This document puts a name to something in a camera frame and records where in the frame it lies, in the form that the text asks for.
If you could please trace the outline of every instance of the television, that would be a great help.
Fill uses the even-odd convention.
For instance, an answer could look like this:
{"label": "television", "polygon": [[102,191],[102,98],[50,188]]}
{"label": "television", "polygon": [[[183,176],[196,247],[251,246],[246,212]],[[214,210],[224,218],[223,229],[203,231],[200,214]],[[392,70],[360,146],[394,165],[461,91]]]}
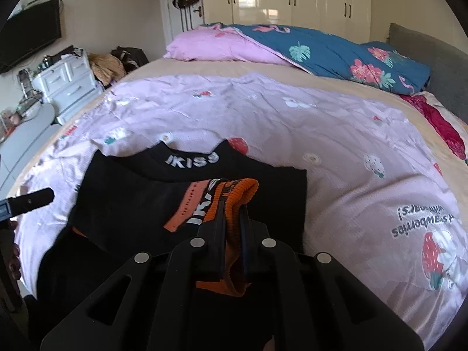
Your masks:
{"label": "television", "polygon": [[59,1],[34,5],[5,23],[0,31],[0,74],[62,36]]}

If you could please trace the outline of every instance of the drawer handle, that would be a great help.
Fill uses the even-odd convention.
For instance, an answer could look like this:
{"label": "drawer handle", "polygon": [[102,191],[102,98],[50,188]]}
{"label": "drawer handle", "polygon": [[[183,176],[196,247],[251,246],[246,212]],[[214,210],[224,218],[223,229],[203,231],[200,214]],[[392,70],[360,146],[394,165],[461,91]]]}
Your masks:
{"label": "drawer handle", "polygon": [[74,93],[77,93],[80,89],[81,89],[81,86],[79,85],[76,90],[74,90],[73,92],[67,93],[67,96],[70,96],[70,95],[73,95]]}

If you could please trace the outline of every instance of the pink pillow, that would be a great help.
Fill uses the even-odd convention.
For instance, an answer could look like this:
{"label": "pink pillow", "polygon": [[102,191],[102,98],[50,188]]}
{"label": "pink pillow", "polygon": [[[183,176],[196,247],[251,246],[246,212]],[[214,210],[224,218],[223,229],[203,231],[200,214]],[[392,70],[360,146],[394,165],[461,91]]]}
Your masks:
{"label": "pink pillow", "polygon": [[273,50],[240,36],[232,27],[198,27],[179,34],[166,48],[164,58],[180,61],[244,61],[292,66]]}

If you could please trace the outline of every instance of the tan mattress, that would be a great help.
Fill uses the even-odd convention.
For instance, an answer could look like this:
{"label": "tan mattress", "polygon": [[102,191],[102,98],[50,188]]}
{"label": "tan mattress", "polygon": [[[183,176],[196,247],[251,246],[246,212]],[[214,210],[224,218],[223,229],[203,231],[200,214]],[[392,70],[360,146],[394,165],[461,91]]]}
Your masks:
{"label": "tan mattress", "polygon": [[[468,229],[468,166],[463,160],[456,157],[452,153],[446,143],[437,134],[435,129],[427,122],[422,114],[414,109],[409,103],[389,92],[384,92],[373,87],[350,81],[316,77],[293,67],[278,66],[274,64],[246,62],[181,62],[174,59],[159,59],[151,62],[127,75],[124,79],[122,79],[122,81],[174,74],[240,77],[249,72],[259,72],[285,84],[300,87],[319,88],[326,91],[355,95],[365,99],[379,100],[403,111],[406,117],[419,130],[428,147],[432,151],[434,157],[438,161],[445,181],[450,186],[451,190],[457,198],[464,228]],[[69,124],[65,125],[61,130],[59,130],[58,133],[43,147],[43,149],[41,149],[35,155],[35,157],[32,158],[32,160],[16,180],[15,185],[10,191],[10,195],[14,195],[18,191],[25,174],[31,169],[32,166],[37,163],[37,160],[42,151],[47,146],[52,144],[57,138],[62,136],[68,127],[70,127],[72,123],[79,116],[81,116],[81,114],[95,107],[96,104],[101,101],[103,96],[104,95],[101,95],[94,102],[90,103],[80,112],[78,112],[76,116],[69,122]]]}

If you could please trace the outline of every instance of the white bedroom wall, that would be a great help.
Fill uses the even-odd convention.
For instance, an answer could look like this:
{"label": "white bedroom wall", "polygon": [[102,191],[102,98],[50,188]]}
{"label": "white bedroom wall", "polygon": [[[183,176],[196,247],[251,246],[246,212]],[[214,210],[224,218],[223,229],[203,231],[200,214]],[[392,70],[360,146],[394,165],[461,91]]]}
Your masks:
{"label": "white bedroom wall", "polygon": [[[21,0],[26,4],[32,0]],[[63,0],[62,38],[19,68],[0,75],[0,111],[14,107],[22,93],[16,80],[21,66],[35,68],[44,55],[53,55],[73,44],[92,53],[109,53],[117,46],[141,48],[148,59],[164,53],[159,0]]]}
{"label": "white bedroom wall", "polygon": [[468,37],[445,0],[372,0],[371,41],[385,42],[392,22],[468,53]]}

